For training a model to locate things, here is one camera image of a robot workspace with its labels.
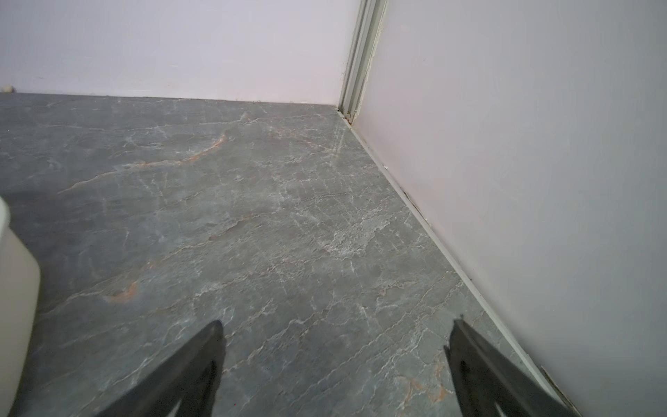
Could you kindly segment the white plastic storage box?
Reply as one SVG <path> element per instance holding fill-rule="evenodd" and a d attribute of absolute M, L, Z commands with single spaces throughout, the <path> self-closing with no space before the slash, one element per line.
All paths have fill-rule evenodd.
<path fill-rule="evenodd" d="M 1 415 L 14 404 L 31 340 L 41 272 L 32 253 L 10 228 L 1 202 Z"/>

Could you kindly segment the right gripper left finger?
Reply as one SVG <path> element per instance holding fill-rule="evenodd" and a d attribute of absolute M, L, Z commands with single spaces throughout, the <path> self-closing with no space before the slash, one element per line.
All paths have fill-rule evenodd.
<path fill-rule="evenodd" d="M 101 416 L 210 416 L 226 354 L 220 321 L 212 321 Z"/>

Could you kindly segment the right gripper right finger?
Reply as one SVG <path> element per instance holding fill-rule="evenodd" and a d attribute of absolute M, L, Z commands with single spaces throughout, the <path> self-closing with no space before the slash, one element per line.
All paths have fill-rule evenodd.
<path fill-rule="evenodd" d="M 444 347 L 464 416 L 573 416 L 462 319 Z"/>

